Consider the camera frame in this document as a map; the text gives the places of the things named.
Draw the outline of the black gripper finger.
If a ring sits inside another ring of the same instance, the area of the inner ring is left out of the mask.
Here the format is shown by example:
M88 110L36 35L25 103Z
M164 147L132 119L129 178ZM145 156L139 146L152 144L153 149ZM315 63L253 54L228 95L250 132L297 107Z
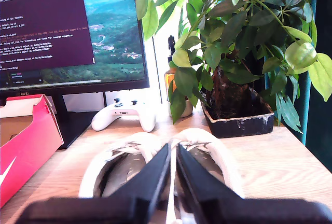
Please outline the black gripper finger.
M168 144L108 201L109 219L150 219L169 174L171 152Z
M182 145L177 146L177 169L196 223L245 223L241 198L212 176Z

